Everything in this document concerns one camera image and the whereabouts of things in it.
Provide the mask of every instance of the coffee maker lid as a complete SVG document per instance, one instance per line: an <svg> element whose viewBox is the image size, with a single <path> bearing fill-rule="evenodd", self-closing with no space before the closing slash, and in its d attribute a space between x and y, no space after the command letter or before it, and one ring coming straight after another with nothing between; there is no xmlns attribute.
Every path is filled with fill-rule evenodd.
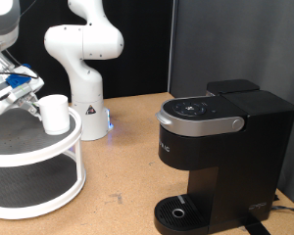
<svg viewBox="0 0 294 235"><path fill-rule="evenodd" d="M188 137L240 131L246 116L244 111L222 96L168 100L156 113L164 129Z"/></svg>

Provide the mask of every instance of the white cup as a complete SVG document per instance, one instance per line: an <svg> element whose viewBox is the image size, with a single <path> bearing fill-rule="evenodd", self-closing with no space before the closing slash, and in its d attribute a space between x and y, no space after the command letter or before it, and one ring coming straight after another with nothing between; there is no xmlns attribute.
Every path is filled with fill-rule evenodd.
<svg viewBox="0 0 294 235"><path fill-rule="evenodd" d="M68 97L49 95L34 103L39 107L42 125L49 135L60 135L70 129Z"/></svg>

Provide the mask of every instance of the drip tray grate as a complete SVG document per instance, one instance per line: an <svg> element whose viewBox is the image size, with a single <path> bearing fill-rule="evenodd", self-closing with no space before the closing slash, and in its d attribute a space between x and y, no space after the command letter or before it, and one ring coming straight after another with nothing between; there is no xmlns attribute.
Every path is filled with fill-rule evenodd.
<svg viewBox="0 0 294 235"><path fill-rule="evenodd" d="M155 208L155 216L164 226L177 231L208 225L187 195L163 199Z"/></svg>
<svg viewBox="0 0 294 235"><path fill-rule="evenodd" d="M46 203L66 193L76 181L76 163L64 154L36 164L0 167L0 207Z"/></svg>

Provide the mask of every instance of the blue light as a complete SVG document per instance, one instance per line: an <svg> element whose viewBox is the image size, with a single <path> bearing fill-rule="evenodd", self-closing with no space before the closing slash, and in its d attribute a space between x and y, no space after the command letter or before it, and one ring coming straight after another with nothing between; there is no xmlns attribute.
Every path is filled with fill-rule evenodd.
<svg viewBox="0 0 294 235"><path fill-rule="evenodd" d="M112 129L114 127L114 125L110 123L110 110L108 110L108 127L109 129Z"/></svg>

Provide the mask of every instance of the black wall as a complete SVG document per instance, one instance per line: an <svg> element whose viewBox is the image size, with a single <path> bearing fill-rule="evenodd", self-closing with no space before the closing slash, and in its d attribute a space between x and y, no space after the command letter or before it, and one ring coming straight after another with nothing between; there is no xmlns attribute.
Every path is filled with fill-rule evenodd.
<svg viewBox="0 0 294 235"><path fill-rule="evenodd" d="M23 12L33 0L20 2ZM124 38L118 58L86 62L103 76L104 98L167 91L172 0L103 0L103 5L109 21ZM71 99L67 73L43 44L47 29L59 24L85 24L85 20L71 12L68 0L37 0L21 17L19 39L8 49L45 81L38 98L64 94Z"/></svg>
<svg viewBox="0 0 294 235"><path fill-rule="evenodd" d="M294 104L294 1L177 1L171 94L244 78ZM278 187L294 201L294 126Z"/></svg>

